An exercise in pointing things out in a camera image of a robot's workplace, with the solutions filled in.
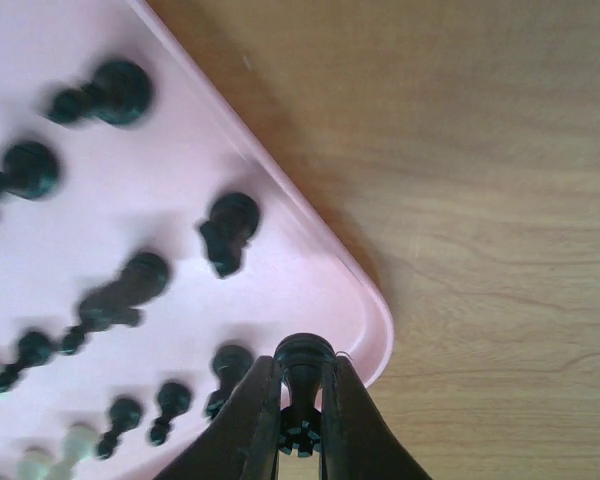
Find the black rook chess piece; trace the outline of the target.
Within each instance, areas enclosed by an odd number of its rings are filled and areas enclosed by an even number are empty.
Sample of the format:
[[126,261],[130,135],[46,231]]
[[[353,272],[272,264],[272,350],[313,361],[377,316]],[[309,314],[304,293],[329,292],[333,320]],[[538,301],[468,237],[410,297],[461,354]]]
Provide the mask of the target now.
[[274,358],[281,366],[290,400],[281,410],[279,450],[310,457],[321,448],[321,412],[315,402],[322,386],[322,367],[334,360],[335,352],[322,337],[297,333],[281,341]]

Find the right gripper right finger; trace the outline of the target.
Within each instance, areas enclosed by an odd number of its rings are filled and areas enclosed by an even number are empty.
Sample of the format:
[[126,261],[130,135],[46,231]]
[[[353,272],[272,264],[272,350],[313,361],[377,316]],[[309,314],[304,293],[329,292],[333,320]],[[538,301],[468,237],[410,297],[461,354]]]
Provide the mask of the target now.
[[345,356],[336,357],[323,368],[320,477],[430,477],[388,428]]

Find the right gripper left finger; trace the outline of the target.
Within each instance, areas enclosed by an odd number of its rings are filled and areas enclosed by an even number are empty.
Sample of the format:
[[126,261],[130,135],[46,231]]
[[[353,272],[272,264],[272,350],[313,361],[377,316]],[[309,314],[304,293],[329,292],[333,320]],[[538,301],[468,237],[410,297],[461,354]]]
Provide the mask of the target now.
[[271,480],[278,474],[281,367],[261,356],[210,426],[158,480]]

